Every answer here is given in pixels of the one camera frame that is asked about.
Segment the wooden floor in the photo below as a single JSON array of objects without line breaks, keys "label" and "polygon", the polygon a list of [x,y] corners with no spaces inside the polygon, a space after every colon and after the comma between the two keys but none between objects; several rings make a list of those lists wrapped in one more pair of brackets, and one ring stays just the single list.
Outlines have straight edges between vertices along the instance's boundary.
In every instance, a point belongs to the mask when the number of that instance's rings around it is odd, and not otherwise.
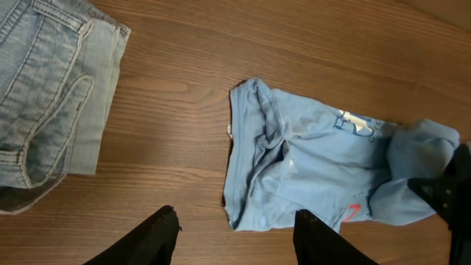
[{"label": "wooden floor", "polygon": [[[375,118],[430,118],[471,139],[471,33],[392,0],[95,0],[132,28],[96,176],[69,176],[0,216],[0,264],[81,264],[160,206],[183,232],[172,264],[296,264],[292,230],[234,233],[222,192],[228,91],[249,77]],[[342,225],[380,264],[445,265],[433,216]]]}]

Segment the clothing pile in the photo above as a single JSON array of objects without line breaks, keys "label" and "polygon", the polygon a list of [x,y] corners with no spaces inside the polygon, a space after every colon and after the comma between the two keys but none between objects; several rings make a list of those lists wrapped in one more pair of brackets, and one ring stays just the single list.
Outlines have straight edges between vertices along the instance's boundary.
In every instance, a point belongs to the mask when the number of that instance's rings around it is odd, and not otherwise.
[{"label": "clothing pile", "polygon": [[95,173],[129,35],[86,0],[0,1],[0,213]]},{"label": "clothing pile", "polygon": [[337,232],[342,222],[407,225],[435,213],[407,183],[442,174],[459,145],[454,129],[430,120],[404,128],[256,78],[230,101],[224,198],[234,230],[292,227],[300,209]]}]

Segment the jeans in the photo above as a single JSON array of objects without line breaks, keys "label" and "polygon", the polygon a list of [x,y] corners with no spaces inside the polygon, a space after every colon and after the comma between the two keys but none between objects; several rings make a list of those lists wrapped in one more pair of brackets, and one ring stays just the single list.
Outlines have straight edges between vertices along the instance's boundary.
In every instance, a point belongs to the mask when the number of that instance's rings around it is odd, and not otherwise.
[{"label": "jeans", "polygon": [[0,212],[78,167],[89,124],[99,146],[129,33],[82,0],[0,3]]}]

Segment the laminate floor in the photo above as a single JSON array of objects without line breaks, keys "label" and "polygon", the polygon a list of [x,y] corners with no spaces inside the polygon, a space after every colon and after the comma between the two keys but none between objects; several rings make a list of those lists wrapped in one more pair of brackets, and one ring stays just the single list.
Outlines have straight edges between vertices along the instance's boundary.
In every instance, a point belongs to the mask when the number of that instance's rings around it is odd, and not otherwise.
[{"label": "laminate floor", "polygon": [[[94,0],[132,28],[96,176],[68,176],[0,216],[0,264],[81,264],[160,206],[183,232],[173,263],[296,264],[292,230],[234,233],[222,192],[228,91],[249,77],[379,119],[430,118],[471,140],[471,33],[392,0]],[[343,224],[384,265],[445,265],[437,216]]]}]

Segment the light blue t-shirt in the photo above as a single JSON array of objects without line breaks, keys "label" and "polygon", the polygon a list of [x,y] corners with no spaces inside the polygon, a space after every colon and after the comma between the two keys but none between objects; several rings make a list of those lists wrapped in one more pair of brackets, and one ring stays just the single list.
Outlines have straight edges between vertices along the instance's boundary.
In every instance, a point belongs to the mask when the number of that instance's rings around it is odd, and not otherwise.
[{"label": "light blue t-shirt", "polygon": [[234,144],[224,187],[234,230],[294,226],[308,209],[342,222],[407,225],[434,213],[407,186],[438,177],[459,145],[449,127],[397,124],[338,110],[250,79],[230,92]]}]

